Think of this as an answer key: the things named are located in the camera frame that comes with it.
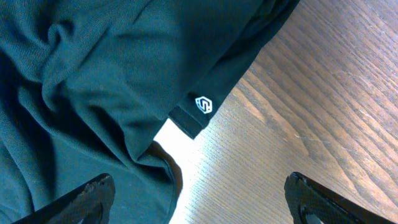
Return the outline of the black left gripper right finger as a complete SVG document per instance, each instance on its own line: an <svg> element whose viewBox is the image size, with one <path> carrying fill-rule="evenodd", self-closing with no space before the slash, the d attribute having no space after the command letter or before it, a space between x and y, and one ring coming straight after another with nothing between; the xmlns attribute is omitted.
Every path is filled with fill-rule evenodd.
<svg viewBox="0 0 398 224"><path fill-rule="evenodd" d="M294 224L394 224L299 173L284 184Z"/></svg>

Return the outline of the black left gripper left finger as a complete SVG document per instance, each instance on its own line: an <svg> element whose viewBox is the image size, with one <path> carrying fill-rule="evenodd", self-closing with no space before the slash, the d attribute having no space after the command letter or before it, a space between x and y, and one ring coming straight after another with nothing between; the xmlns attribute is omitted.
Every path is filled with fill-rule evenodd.
<svg viewBox="0 0 398 224"><path fill-rule="evenodd" d="M112 176L103 173L13 224L108 224L115 194Z"/></svg>

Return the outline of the black garment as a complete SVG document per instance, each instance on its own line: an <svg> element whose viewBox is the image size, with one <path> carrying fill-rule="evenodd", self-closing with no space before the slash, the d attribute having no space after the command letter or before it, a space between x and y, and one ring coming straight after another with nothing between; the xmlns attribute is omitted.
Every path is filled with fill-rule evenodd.
<svg viewBox="0 0 398 224"><path fill-rule="evenodd" d="M1 222L101 173L111 223L168 223L191 146L297 1L1 1Z"/></svg>

